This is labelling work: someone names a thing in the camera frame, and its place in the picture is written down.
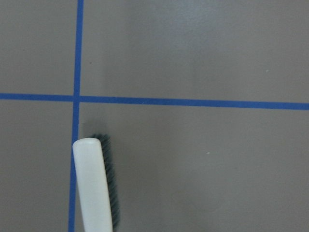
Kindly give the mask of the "beige hand brush black bristles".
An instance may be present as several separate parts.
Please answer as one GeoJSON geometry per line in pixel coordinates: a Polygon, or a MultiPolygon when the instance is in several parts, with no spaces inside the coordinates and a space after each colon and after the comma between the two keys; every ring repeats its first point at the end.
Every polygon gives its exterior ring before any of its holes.
{"type": "Polygon", "coordinates": [[[115,232],[120,208],[110,137],[93,134],[72,145],[84,230],[115,232]]]}

